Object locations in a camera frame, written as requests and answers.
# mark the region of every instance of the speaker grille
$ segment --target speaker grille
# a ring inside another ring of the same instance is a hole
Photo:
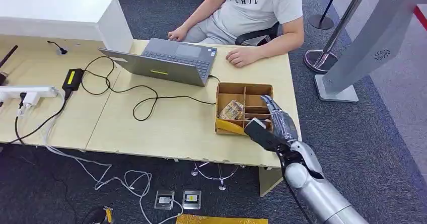
[[[390,51],[388,49],[383,49],[374,54],[374,60],[382,60],[387,58],[390,55]]]

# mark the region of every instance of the power strip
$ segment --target power strip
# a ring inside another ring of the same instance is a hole
[[[58,89],[50,86],[19,86],[19,87],[0,87],[0,103],[10,98],[21,98],[21,93],[26,93],[24,104],[35,106],[40,98],[52,98],[58,96]]]

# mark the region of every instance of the gray shorts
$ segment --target gray shorts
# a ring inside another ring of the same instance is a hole
[[[236,37],[220,29],[213,20],[213,16],[210,16],[194,25],[182,42],[234,45]]]

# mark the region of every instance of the man's right hand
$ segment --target man's right hand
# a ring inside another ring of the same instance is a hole
[[[174,31],[168,33],[169,40],[182,41],[185,39],[185,36],[187,36],[187,32],[187,28],[180,26]]]

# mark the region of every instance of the laptop touchpad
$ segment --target laptop touchpad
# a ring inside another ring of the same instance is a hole
[[[197,58],[199,57],[200,52],[200,47],[180,44],[178,45],[175,54]]]

